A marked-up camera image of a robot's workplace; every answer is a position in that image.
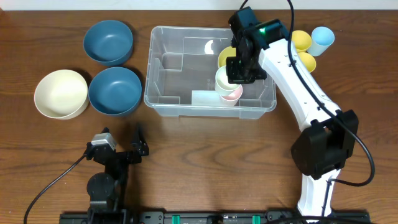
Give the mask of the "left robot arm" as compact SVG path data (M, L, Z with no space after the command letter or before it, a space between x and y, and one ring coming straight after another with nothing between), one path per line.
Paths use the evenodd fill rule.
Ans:
M131 212L124 206L129 166L142 162L142 157L149 154L140 126L136 127L130 145L130 150L118 152L108 128L87 143L83 154L86 159L104 165L104 172L93 175L87 183L90 196L87 224L127 224L133 221Z

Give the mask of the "cream cup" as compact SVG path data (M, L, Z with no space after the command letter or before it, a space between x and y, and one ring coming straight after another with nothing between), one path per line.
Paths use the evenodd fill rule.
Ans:
M232 94L239 88L239 84L229 83L226 73L226 65L220 67L215 74L215 90L221 96Z

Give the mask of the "small yellow bowl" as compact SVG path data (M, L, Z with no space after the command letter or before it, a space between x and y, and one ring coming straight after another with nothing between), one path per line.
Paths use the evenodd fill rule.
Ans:
M218 56L218 67L222 67L226 65L226 59L228 57L235 57L236 56L236 49L234 47L227 47L223 49L219 56Z

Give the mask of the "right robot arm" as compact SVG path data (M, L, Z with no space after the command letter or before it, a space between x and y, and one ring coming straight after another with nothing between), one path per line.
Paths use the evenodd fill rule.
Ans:
M297 210L303 216L331 215L331 195L340 170L352 156L358 117L343 112L320 89L290 41L280 20L261 23L255 16L229 21L236 56L226 59L231 84L252 84L271 77L291 107L301 131L291 147L302 173Z

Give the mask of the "pink cup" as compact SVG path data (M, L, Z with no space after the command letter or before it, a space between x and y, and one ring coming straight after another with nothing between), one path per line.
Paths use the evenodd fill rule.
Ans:
M231 94L226 96L220 96L221 103L224 106L235 106L236 103L239 101L240 97L242 96L242 94L243 94L243 87L242 85L240 85Z

